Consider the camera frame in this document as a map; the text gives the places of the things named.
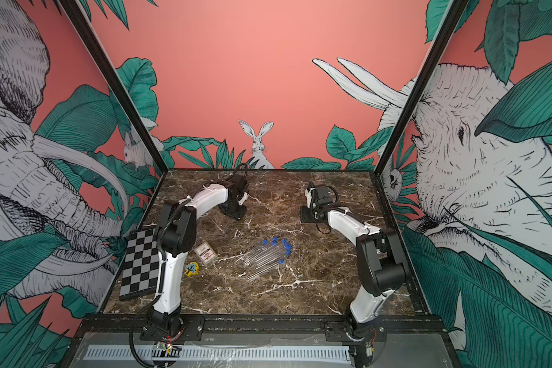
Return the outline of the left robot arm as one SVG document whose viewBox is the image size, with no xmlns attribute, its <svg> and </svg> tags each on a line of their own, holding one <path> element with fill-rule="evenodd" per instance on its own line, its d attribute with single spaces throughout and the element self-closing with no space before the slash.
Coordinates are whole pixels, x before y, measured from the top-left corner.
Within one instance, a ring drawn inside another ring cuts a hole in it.
<svg viewBox="0 0 552 368">
<path fill-rule="evenodd" d="M 156 226 L 159 252 L 156 297 L 147 312 L 147 321 L 172 332 L 180 325 L 180 288 L 186 256 L 196 243 L 197 220 L 217 207 L 222 214 L 240 220 L 247 212 L 247 175 L 233 173 L 227 179 L 208 181 L 191 196 L 165 202 Z"/>
</svg>

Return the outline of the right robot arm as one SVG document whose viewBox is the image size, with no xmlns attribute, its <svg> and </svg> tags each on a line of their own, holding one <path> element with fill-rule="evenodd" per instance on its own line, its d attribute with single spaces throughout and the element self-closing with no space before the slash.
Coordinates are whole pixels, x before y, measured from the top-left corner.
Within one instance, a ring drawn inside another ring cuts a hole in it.
<svg viewBox="0 0 552 368">
<path fill-rule="evenodd" d="M 361 221 L 339 203 L 337 190 L 325 184 L 308 184 L 307 204 L 301 207 L 303 223 L 325 224 L 348 239 L 357 251 L 360 289 L 350 304 L 352 322 L 365 324 L 376 318 L 382 306 L 400 289 L 409 275 L 398 234 Z"/>
</svg>

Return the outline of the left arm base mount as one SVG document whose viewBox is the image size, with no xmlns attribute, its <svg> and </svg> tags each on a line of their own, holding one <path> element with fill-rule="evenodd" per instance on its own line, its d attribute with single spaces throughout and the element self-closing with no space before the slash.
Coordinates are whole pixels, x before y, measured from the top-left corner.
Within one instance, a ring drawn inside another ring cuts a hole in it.
<svg viewBox="0 0 552 368">
<path fill-rule="evenodd" d="M 190 314 L 161 321 L 147 318 L 140 333 L 140 340 L 156 342 L 200 341 L 204 323 L 205 317 Z"/>
</svg>

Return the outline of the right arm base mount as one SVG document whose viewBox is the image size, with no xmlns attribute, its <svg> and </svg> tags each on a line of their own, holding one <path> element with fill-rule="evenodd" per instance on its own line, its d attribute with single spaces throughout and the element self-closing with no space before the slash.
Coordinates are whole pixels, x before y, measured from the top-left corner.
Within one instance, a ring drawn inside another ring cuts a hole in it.
<svg viewBox="0 0 552 368">
<path fill-rule="evenodd" d="M 381 319 L 357 323 L 344 316 L 330 316 L 324 319 L 322 327 L 327 341 L 377 343 L 387 338 L 387 329 Z"/>
</svg>

